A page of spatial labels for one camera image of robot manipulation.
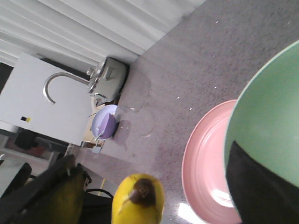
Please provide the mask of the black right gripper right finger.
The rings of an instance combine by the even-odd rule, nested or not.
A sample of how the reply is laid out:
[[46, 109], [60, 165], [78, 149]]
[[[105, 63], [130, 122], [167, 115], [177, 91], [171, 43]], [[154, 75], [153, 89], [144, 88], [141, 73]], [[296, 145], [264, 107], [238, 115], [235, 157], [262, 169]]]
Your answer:
[[299, 188], [251, 158], [233, 141], [226, 180], [243, 224], [297, 224]]

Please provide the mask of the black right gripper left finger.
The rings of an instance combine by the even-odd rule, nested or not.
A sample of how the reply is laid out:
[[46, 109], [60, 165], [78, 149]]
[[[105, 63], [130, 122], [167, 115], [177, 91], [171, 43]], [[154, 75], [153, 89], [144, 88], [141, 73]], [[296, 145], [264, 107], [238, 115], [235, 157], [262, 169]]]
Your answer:
[[84, 172], [73, 155], [0, 200], [2, 224], [76, 224], [83, 206]]

